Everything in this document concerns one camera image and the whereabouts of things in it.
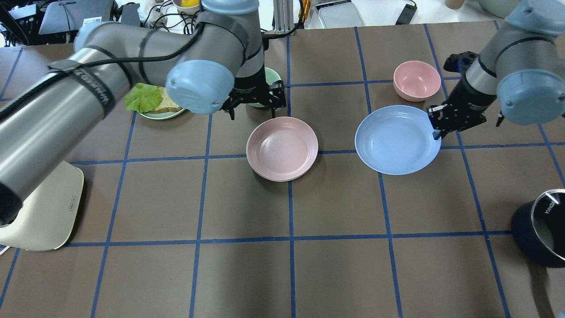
yellow object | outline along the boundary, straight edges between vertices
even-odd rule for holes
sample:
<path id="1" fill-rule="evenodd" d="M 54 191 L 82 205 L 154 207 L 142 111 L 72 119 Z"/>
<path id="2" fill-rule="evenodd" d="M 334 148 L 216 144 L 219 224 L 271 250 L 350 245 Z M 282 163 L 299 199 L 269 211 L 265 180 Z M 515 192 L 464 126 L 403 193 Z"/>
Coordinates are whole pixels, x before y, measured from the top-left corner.
<path id="1" fill-rule="evenodd" d="M 199 4 L 200 4 L 200 0 L 182 0 L 180 2 L 180 6 L 185 8 L 198 6 Z"/>

pink plate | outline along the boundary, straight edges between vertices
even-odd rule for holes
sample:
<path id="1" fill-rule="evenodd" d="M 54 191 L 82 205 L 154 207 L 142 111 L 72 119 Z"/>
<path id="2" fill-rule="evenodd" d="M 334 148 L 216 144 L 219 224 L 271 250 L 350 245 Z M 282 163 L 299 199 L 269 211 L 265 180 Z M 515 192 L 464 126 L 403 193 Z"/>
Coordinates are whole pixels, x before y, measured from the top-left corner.
<path id="1" fill-rule="evenodd" d="M 310 169 L 318 155 L 318 139 L 307 123 L 277 117 L 260 124 L 249 136 L 247 161 L 261 177 L 294 180 Z"/>

plate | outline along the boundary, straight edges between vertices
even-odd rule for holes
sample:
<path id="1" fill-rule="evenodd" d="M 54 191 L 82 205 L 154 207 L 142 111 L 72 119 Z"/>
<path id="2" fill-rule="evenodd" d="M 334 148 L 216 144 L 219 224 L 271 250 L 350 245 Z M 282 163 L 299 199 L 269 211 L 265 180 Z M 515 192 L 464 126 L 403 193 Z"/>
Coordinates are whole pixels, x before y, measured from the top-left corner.
<path id="1" fill-rule="evenodd" d="M 164 113 L 159 113 L 159 114 L 153 114 L 153 113 L 139 113 L 139 115 L 142 115 L 145 118 L 149 118 L 149 119 L 156 119 L 158 121 L 162 121 L 164 119 L 169 119 L 169 118 L 173 118 L 175 116 L 180 115 L 182 112 L 184 112 L 186 109 L 181 109 L 179 111 L 165 111 Z"/>
<path id="2" fill-rule="evenodd" d="M 293 117 L 277 117 L 260 124 L 246 146 L 247 161 L 261 177 L 277 182 L 302 176 L 318 155 L 316 133 Z"/>
<path id="3" fill-rule="evenodd" d="M 378 172 L 391 175 L 414 173 L 437 156 L 441 140 L 433 139 L 428 114 L 406 105 L 392 105 L 367 116 L 355 133 L 355 149 L 361 160 Z"/>

blue plate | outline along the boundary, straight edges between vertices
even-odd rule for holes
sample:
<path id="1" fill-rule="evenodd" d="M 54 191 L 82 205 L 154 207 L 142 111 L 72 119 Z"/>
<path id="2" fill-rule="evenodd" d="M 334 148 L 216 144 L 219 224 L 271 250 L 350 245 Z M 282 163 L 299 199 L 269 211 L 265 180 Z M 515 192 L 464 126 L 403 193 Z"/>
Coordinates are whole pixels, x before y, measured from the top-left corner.
<path id="1" fill-rule="evenodd" d="M 355 133 L 355 149 L 363 162 L 378 172 L 401 175 L 426 167 L 440 151 L 425 111 L 406 105 L 378 109 Z"/>

light blue joint cap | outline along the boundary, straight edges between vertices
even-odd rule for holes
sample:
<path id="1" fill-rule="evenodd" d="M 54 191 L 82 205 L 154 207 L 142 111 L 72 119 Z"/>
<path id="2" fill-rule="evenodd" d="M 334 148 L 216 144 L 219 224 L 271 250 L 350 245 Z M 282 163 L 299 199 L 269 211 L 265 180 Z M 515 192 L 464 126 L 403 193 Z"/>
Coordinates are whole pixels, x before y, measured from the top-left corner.
<path id="1" fill-rule="evenodd" d="M 565 113 L 565 82 L 542 70 L 520 70 L 503 78 L 497 88 L 502 114 L 511 122 L 543 124 Z"/>
<path id="2" fill-rule="evenodd" d="M 205 9 L 218 14 L 241 15 L 259 8 L 259 0 L 202 0 Z"/>
<path id="3" fill-rule="evenodd" d="M 528 31 L 560 36 L 565 30 L 565 5 L 558 0 L 522 0 L 505 21 Z"/>
<path id="4" fill-rule="evenodd" d="M 235 78 L 223 65 L 205 59 L 178 64 L 167 75 L 165 88 L 170 98 L 196 114 L 220 110 L 233 89 Z"/>
<path id="5" fill-rule="evenodd" d="M 79 34 L 75 38 L 75 53 L 82 50 L 86 46 L 86 41 L 88 37 L 94 30 L 96 30 L 99 26 L 107 24 L 107 23 L 118 23 L 116 21 L 105 21 L 105 22 L 91 22 L 88 24 L 83 25 L 79 29 Z"/>

